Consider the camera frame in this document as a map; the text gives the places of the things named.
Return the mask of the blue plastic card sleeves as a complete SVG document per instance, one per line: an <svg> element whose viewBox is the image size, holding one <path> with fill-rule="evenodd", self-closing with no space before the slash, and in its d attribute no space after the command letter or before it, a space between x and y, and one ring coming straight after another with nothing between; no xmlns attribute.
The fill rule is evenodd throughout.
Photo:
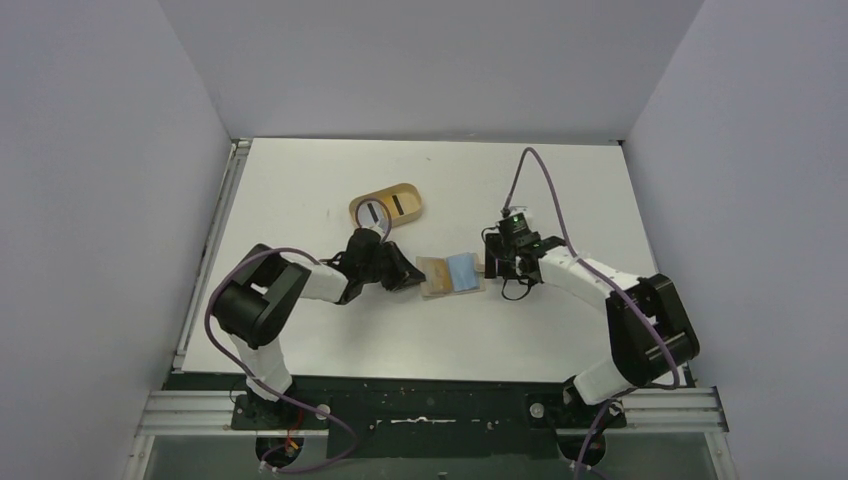
<svg viewBox="0 0 848 480"><path fill-rule="evenodd" d="M480 280L476 270L476 256L473 253L461 253L446 258L446 265L455 293L476 291Z"/></svg>

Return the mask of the beige card holder wallet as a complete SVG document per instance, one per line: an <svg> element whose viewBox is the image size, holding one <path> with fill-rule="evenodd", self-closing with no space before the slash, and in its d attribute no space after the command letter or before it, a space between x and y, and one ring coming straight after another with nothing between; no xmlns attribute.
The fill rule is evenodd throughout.
<svg viewBox="0 0 848 480"><path fill-rule="evenodd" d="M425 300L430 300L485 291L486 284L483 277L484 265L480 261L479 255L476 253L473 254L476 256L476 270L480 280L480 288L476 291L462 293L452 291L452 283L446 265L447 257L417 257L415 259L415 266L426 276L426 280L420 284L421 297Z"/></svg>

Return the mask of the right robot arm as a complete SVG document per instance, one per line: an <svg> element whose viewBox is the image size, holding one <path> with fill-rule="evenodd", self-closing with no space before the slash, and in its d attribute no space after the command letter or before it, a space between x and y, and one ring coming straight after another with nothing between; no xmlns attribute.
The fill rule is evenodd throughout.
<svg viewBox="0 0 848 480"><path fill-rule="evenodd" d="M533 230L521 209L481 235L485 278L559 288L606 320L610 352L566 380L567 399L596 405L666 374L678 385L679 367L699 355L700 341L669 277L638 276L581 256L565 239Z"/></svg>

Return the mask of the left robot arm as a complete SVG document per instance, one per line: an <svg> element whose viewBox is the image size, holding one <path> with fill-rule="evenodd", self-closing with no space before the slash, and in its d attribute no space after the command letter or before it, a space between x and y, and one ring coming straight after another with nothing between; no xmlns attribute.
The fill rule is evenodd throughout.
<svg viewBox="0 0 848 480"><path fill-rule="evenodd" d="M294 380L279 335L298 301L341 306L369 284L397 292L424 281L395 242L368 228L355 229L346 248L324 260L259 243L213 291L204 327L213 345L244 371L252 395L286 402Z"/></svg>

